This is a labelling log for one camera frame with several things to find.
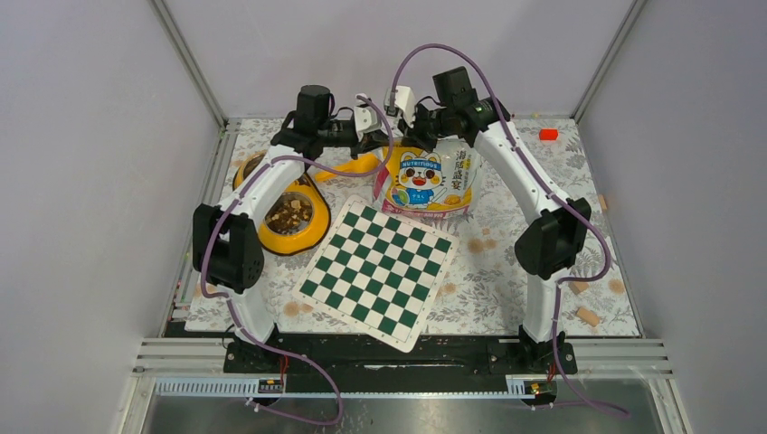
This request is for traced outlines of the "yellow plastic scoop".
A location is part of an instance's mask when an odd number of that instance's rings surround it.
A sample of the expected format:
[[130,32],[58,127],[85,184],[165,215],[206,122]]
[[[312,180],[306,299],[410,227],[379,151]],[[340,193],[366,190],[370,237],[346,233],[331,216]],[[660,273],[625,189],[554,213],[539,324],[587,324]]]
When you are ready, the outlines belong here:
[[374,154],[364,154],[358,158],[353,158],[341,165],[333,166],[331,171],[319,170],[314,176],[316,182],[323,183],[334,177],[337,177],[339,173],[343,176],[363,175],[368,172],[372,172],[380,164],[380,160]]

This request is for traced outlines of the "pet food bag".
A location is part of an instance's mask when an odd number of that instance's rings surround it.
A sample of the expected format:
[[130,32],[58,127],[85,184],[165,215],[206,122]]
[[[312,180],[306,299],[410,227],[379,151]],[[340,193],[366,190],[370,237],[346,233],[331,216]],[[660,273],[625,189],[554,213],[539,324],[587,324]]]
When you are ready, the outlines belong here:
[[447,218],[467,214],[481,190],[483,158],[465,141],[442,139],[432,151],[395,142],[375,178],[373,203],[382,212],[411,217]]

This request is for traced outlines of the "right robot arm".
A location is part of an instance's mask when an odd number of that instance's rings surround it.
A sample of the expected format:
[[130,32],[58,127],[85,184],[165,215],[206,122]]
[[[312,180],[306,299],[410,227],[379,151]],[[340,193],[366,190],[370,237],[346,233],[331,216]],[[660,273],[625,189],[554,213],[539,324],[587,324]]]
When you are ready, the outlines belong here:
[[518,358],[524,368],[540,373],[554,361],[554,340],[566,278],[592,229],[587,200],[572,199],[544,172],[529,153],[508,111],[495,94],[481,99],[469,74],[458,67],[433,78],[436,109],[416,101],[410,88],[395,81],[387,112],[413,144],[433,149],[438,140],[458,137],[495,169],[514,195],[527,228],[514,245],[518,264],[527,273],[526,316]]

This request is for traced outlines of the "wooden cube near right arm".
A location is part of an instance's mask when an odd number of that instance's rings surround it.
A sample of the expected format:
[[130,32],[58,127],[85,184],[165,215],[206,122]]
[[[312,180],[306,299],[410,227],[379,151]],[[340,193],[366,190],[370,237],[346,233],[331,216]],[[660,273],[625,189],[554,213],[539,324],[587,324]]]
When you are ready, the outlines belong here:
[[589,289],[591,285],[589,282],[571,281],[568,283],[568,287],[575,295],[580,295],[582,292]]

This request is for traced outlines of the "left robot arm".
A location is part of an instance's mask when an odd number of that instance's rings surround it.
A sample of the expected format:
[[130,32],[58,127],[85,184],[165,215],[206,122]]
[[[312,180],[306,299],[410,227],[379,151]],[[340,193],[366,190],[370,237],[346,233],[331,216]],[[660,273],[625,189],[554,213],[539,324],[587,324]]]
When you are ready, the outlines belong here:
[[270,335],[275,321],[255,289],[265,257],[258,229],[285,190],[314,166],[328,147],[345,147],[352,156],[365,152],[374,132],[393,144],[385,112],[364,94],[348,119],[332,114],[335,98],[325,86],[305,85],[260,163],[217,204],[202,203],[193,214],[191,261],[200,274],[202,294],[226,303],[234,333],[249,343],[246,360],[261,372],[275,368],[278,344]]

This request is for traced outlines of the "yellow double pet bowl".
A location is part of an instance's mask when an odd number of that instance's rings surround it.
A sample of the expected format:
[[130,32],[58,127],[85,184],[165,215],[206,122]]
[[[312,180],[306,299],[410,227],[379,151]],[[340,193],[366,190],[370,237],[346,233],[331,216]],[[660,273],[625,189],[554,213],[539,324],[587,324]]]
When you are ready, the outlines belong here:
[[329,228],[330,207],[307,173],[287,186],[256,226],[261,247],[279,256],[313,249]]

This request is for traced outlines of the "red rectangular block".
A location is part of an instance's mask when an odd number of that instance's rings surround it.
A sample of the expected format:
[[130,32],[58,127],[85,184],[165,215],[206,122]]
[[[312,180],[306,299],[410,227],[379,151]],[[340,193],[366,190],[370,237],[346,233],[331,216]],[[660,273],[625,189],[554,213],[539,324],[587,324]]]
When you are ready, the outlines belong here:
[[555,141],[559,137],[559,130],[556,128],[541,128],[538,137],[541,141]]

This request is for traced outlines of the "green white chessboard mat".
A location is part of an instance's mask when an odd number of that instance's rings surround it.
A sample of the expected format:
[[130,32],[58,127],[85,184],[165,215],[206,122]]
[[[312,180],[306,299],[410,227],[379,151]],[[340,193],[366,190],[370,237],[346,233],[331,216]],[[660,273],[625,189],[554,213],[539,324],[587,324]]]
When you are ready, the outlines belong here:
[[458,246],[454,235],[351,196],[292,293],[356,332],[409,353]]

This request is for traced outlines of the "wooden cylinder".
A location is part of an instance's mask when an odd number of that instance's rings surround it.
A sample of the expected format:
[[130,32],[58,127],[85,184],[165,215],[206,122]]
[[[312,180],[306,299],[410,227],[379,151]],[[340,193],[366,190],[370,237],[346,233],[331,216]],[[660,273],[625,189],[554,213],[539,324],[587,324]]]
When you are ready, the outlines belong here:
[[579,307],[575,313],[576,317],[591,327],[596,327],[600,322],[600,317],[586,307]]

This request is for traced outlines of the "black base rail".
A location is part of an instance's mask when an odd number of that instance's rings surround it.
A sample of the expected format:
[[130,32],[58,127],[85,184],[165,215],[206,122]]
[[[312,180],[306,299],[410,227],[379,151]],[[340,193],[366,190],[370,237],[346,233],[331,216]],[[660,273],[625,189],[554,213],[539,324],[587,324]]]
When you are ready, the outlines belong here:
[[290,373],[312,373],[296,358],[306,357],[327,371],[363,367],[449,367],[470,372],[549,374],[558,358],[566,374],[578,373],[571,343],[564,333],[557,338],[558,352],[549,342],[529,343],[526,338],[493,335],[421,335],[409,352],[363,334],[283,334],[275,332],[267,344],[284,352]]

